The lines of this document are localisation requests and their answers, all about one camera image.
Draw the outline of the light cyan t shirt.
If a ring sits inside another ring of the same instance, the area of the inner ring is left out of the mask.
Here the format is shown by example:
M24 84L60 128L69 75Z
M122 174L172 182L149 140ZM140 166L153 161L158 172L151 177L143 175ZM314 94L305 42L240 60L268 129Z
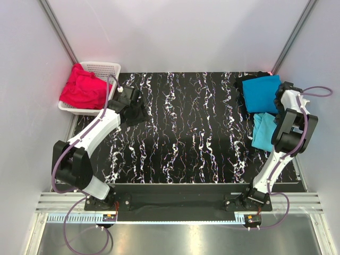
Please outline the light cyan t shirt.
M271 139L277 126L275 117L269 113L259 113L254 114L253 121L252 146L271 152L273 149Z

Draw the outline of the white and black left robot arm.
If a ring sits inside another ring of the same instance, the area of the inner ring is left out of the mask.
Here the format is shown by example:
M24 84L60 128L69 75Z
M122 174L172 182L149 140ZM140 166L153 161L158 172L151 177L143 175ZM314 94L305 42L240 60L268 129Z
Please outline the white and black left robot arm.
M102 210L114 206L115 191L95 177L90 161L93 152L121 125L131 127L150 118L139 89L121 87L118 91L118 97L106 101L96 118L80 133L53 146L52 181L61 181L94 198Z

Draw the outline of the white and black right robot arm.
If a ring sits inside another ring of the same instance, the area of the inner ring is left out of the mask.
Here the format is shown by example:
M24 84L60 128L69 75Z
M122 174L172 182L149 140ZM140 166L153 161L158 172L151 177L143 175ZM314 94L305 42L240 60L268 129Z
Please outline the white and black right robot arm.
M309 113L304 91L290 82L282 83L274 100L278 110L277 127L271 138L273 150L260 173L239 198L246 210L257 210L270 203L277 178L292 159L303 153L318 124L318 117Z

